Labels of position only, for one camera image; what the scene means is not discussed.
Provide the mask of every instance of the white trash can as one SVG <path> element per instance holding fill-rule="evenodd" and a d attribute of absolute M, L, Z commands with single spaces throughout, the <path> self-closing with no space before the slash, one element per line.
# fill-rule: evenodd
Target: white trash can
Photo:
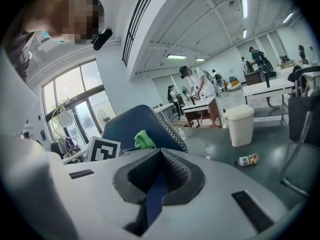
<path fill-rule="evenodd" d="M 251 143 L 254 131 L 254 109 L 240 105 L 228 109 L 224 118 L 228 120 L 232 146 L 240 147 Z"/>

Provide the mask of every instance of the neck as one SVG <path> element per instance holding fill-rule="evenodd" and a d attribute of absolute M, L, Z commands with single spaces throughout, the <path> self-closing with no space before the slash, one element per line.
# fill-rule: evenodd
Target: neck
<path fill-rule="evenodd" d="M 50 18 L 55 11 L 59 0 L 35 0 L 25 13 L 22 31 L 32 33 L 36 31 L 49 31 Z"/>

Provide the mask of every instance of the plastic bottle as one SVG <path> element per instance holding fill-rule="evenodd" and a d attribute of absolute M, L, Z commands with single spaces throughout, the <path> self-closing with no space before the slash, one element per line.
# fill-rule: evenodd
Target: plastic bottle
<path fill-rule="evenodd" d="M 187 137 L 186 137 L 186 135 L 185 135 L 185 133 L 184 133 L 184 131 L 181 129 L 181 128 L 179 128 L 179 134 L 180 134 L 180 136 L 181 136 L 181 138 L 183 139 L 183 140 L 185 140 Z"/>
<path fill-rule="evenodd" d="M 235 161 L 234 163 L 241 167 L 243 166 L 249 166 L 249 165 L 255 165 L 256 163 L 258 163 L 259 161 L 259 156 L 258 154 L 252 154 L 252 155 L 248 155 L 248 156 L 243 156 L 240 157 L 238 161 Z"/>

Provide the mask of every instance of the window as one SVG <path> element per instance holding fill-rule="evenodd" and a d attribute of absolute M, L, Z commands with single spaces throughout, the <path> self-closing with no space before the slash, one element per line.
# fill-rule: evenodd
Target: window
<path fill-rule="evenodd" d="M 58 104 L 83 93 L 85 89 L 81 80 L 80 67 L 55 79 L 55 90 Z"/>
<path fill-rule="evenodd" d="M 100 78 L 97 62 L 89 61 L 66 73 L 55 77 L 43 86 L 43 108 L 52 138 L 59 135 L 75 138 L 81 148 L 85 148 L 90 137 L 100 137 L 105 126 L 104 119 L 116 116 Z M 53 110 L 65 103 L 72 114 L 72 125 L 63 128 L 58 117 L 52 120 Z"/>
<path fill-rule="evenodd" d="M 102 85 L 96 61 L 81 65 L 81 72 L 86 90 Z"/>
<path fill-rule="evenodd" d="M 56 107 L 54 81 L 51 81 L 45 87 L 43 87 L 43 95 L 44 95 L 44 112 L 48 114 Z"/>

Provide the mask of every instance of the dark green floor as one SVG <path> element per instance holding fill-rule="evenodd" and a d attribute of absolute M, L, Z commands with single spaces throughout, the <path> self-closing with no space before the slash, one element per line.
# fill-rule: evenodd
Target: dark green floor
<path fill-rule="evenodd" d="M 272 191 L 288 209 L 306 200 L 304 196 L 281 183 L 282 168 L 295 145 L 289 140 L 287 126 L 254 128 L 251 144 L 241 147 L 232 146 L 229 129 L 184 127 L 183 131 L 189 154 L 204 158 L 210 156 L 215 161 L 236 167 Z M 258 164 L 246 167 L 235 165 L 235 160 L 239 157 L 254 153 L 259 155 Z M 319 150 L 304 146 L 296 161 L 287 170 L 287 179 L 309 190 L 319 164 Z"/>

